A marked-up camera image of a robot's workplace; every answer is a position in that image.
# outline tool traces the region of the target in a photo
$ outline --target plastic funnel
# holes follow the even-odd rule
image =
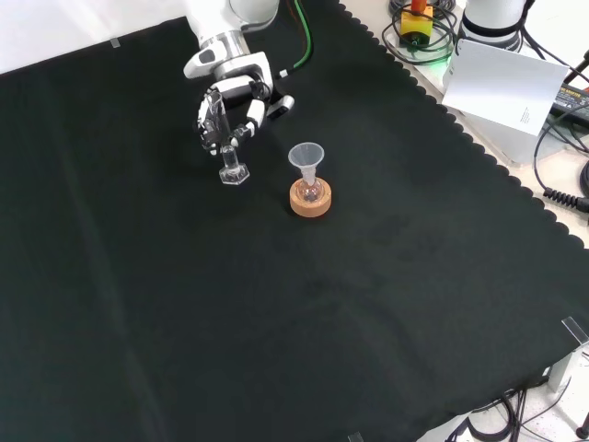
[[[324,156],[325,152],[320,145],[315,143],[301,143],[291,149],[288,153],[288,160],[293,166],[301,169],[303,180],[309,186],[312,186],[315,183],[317,166],[323,161]]]

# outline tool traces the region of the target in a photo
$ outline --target paper sheet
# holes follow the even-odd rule
[[[566,74],[560,64],[461,40],[443,104],[536,136]]]

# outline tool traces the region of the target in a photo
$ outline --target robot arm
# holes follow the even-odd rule
[[[185,0],[187,18],[201,50],[187,62],[184,75],[213,75],[216,80],[204,95],[195,123],[202,146],[212,155],[222,152],[225,158],[227,148],[233,148],[236,155],[235,149],[254,136],[267,119],[278,118],[294,105],[292,97],[276,91],[266,54],[251,53],[243,36],[270,25],[279,1]],[[244,100],[251,100],[247,120],[231,130],[225,105]]]

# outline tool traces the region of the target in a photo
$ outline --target green cable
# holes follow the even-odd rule
[[[299,5],[298,0],[294,0],[294,4],[296,5],[296,10],[298,11],[298,15],[301,18],[301,21],[303,22],[303,28],[305,28],[305,35],[306,35],[305,55],[303,55],[303,58],[301,58],[293,66],[293,69],[298,69],[300,66],[302,66],[309,59],[309,56],[311,55],[311,49],[312,49],[313,42],[311,41],[311,32],[309,32],[309,26],[306,24],[305,14],[303,14],[303,10],[301,9],[301,6]]]

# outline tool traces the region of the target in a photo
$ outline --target wooden stand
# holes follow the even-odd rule
[[[321,178],[317,178],[321,182],[323,186],[323,196],[318,200],[310,203],[309,201],[301,200],[296,193],[296,187],[298,183],[302,181],[297,180],[291,186],[290,197],[291,197],[291,207],[293,208],[294,212],[297,215],[303,216],[305,218],[315,218],[317,216],[322,216],[325,214],[329,208],[331,207],[331,188],[330,186]]]

